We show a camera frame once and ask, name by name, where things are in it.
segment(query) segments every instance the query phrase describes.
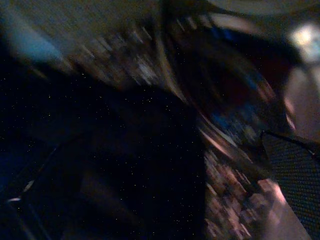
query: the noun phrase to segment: dark surface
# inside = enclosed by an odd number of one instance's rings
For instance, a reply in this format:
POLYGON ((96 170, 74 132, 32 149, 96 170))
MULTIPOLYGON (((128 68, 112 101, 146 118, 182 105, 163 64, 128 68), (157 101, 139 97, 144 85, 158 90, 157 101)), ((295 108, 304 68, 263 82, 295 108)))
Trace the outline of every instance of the dark surface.
MULTIPOLYGON (((91 169, 102 186, 112 188, 128 211, 142 219, 144 234, 139 237, 199 235, 205 173, 194 110, 160 89, 118 92, 81 73, 67 77, 47 66, 41 67, 47 76, 43 79, 10 57, 2 60, 2 189, 12 191, 16 186, 10 183, 25 166, 35 158, 45 162, 43 155, 60 146, 30 192, 13 205, 16 211, 21 207, 18 217, 31 229, 43 226, 52 239, 61 238, 66 226, 82 237, 133 236, 136 227, 105 214, 92 201, 95 196, 80 194, 83 175, 91 169), (68 145, 84 135, 84 146, 77 141, 68 145)), ((90 187, 98 188, 96 183, 90 187)))
POLYGON ((319 239, 319 145, 271 132, 261 138, 286 201, 312 239, 319 239))

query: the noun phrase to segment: dark fabric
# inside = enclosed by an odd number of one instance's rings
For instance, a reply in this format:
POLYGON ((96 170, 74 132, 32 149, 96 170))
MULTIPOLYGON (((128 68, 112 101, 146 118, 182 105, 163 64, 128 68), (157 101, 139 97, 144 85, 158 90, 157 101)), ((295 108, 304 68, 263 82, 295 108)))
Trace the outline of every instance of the dark fabric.
MULTIPOLYGON (((141 219, 143 233, 138 233, 138 237, 192 239, 199 235, 205 204, 204 147, 193 109, 155 87, 118 92, 81 72, 71 77, 42 66, 47 78, 40 78, 12 59, 4 61, 2 67, 1 130, 5 137, 2 140, 11 144, 2 144, 2 153, 14 152, 20 134, 48 146, 58 146, 85 133, 90 144, 88 157, 83 155, 85 159, 79 159, 79 164, 84 163, 79 173, 91 169, 102 179, 102 185, 111 188, 128 211, 141 219)), ((59 159, 70 160, 68 155, 59 159)), ((15 158, 10 161, 12 166, 16 164, 15 158)), ((63 168, 61 165, 61 171, 70 171, 70 167, 63 168)), ((1 171, 9 174, 11 169, 1 171)), ((74 229, 88 238, 91 233, 101 239, 137 238, 133 234, 135 227, 118 223, 87 196, 78 195, 80 182, 72 187, 64 184, 70 180, 55 174, 59 167, 49 172, 43 180, 44 186, 50 186, 47 194, 34 191, 33 198, 28 199, 45 222, 58 223, 57 213, 61 213, 67 215, 65 221, 69 219, 76 226, 74 229), (57 190, 60 188, 66 188, 64 192, 70 188, 74 195, 61 195, 57 190)), ((59 239, 66 225, 52 223, 44 225, 49 233, 56 231, 53 239, 59 239)))
POLYGON ((319 155, 294 139, 269 132, 262 135, 263 146, 285 200, 312 239, 319 239, 319 155))

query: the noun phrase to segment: circular rim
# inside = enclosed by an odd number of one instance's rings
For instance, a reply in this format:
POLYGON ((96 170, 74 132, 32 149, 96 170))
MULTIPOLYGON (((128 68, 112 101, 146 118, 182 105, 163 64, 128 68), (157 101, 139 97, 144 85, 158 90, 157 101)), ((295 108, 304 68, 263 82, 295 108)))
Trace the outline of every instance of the circular rim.
POLYGON ((288 14, 318 4, 317 0, 207 0, 214 6, 249 15, 288 14))

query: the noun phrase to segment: blurred object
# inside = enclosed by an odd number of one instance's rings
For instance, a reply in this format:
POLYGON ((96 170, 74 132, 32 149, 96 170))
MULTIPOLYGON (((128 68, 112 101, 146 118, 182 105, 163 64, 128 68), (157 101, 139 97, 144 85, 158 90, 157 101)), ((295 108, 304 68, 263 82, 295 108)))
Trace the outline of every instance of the blurred object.
MULTIPOLYGON (((247 56, 231 43, 224 43, 224 38, 231 41, 236 33, 208 29, 194 19, 196 30, 187 20, 177 20, 170 26, 169 59, 176 66, 177 82, 205 119, 203 124, 211 122, 251 159, 262 159, 261 130, 289 130, 281 99, 271 87, 271 80, 265 79, 247 56)), ((247 40, 264 43, 261 38, 247 40)), ((235 46, 241 48, 239 41, 235 46)))
POLYGON ((318 65, 296 67, 290 71, 284 87, 287 121, 293 132, 320 142, 320 76, 318 65))
POLYGON ((18 13, 35 31, 46 36, 63 54, 101 34, 125 30, 132 22, 152 17, 153 2, 5 0, 5 12, 18 13))
POLYGON ((227 11, 250 15, 286 14, 310 8, 316 0, 207 0, 213 5, 227 11))
POLYGON ((21 14, 1 7, 3 6, 0 4, 1 41, 7 44, 14 58, 24 62, 50 62, 62 57, 60 49, 52 40, 32 28, 21 14))
POLYGON ((100 36, 78 46, 65 59, 74 72, 86 73, 118 89, 134 85, 164 87, 154 33, 149 27, 133 26, 124 32, 100 36))
POLYGON ((214 152, 205 154, 207 239, 260 239, 263 232, 258 226, 264 224, 274 200, 252 184, 257 181, 252 175, 248 175, 252 182, 248 180, 243 173, 248 169, 235 166, 226 156, 218 158, 214 152))
POLYGON ((319 239, 319 145, 271 132, 264 132, 261 137, 283 195, 309 235, 319 239))
POLYGON ((290 36, 306 63, 320 62, 320 27, 316 24, 304 24, 290 36))
POLYGON ((212 13, 210 15, 214 24, 222 29, 230 29, 250 35, 263 35, 264 32, 251 21, 243 17, 232 16, 229 14, 212 13))

